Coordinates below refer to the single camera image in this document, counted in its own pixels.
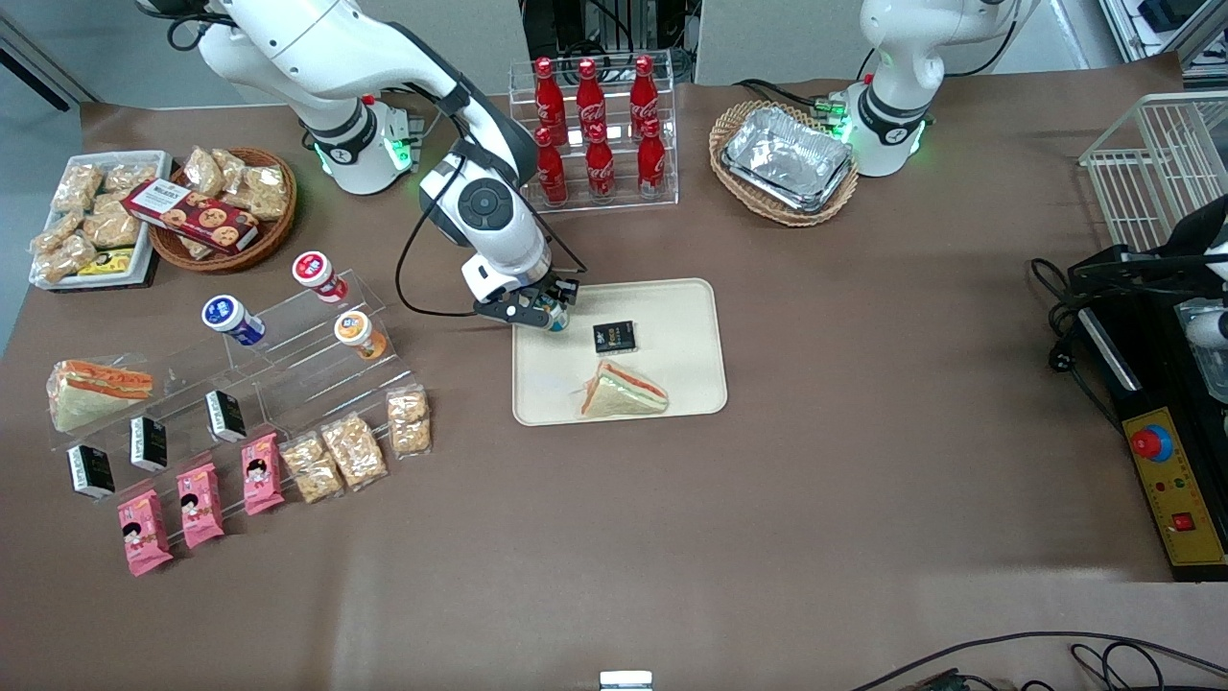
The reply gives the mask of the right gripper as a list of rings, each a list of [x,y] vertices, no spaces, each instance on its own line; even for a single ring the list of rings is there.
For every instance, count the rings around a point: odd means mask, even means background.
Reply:
[[[495,298],[539,284],[540,306],[548,307],[548,309],[575,306],[575,302],[578,301],[578,280],[545,279],[550,268],[553,268],[551,252],[544,252],[534,263],[530,263],[529,268],[519,272],[500,270],[494,263],[488,261],[486,257],[474,254],[469,261],[463,264],[463,279],[465,287],[469,288],[475,299],[475,315],[512,324],[512,326],[542,329],[544,326],[544,311],[539,309],[533,301],[522,303],[521,298]]]

